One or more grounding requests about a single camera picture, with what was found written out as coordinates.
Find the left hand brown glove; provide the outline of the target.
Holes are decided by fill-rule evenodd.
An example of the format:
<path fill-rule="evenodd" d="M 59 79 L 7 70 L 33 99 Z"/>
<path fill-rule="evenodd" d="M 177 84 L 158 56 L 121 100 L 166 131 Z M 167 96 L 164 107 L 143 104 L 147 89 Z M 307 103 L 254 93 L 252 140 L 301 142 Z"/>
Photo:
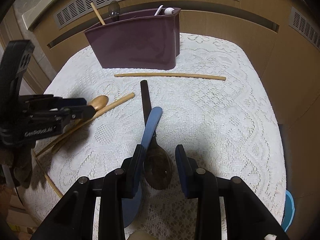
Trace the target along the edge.
<path fill-rule="evenodd" d="M 1 144 L 1 165 L 7 165 L 13 178 L 25 189 L 31 183 L 33 167 L 31 161 L 31 145 L 3 145 Z"/>

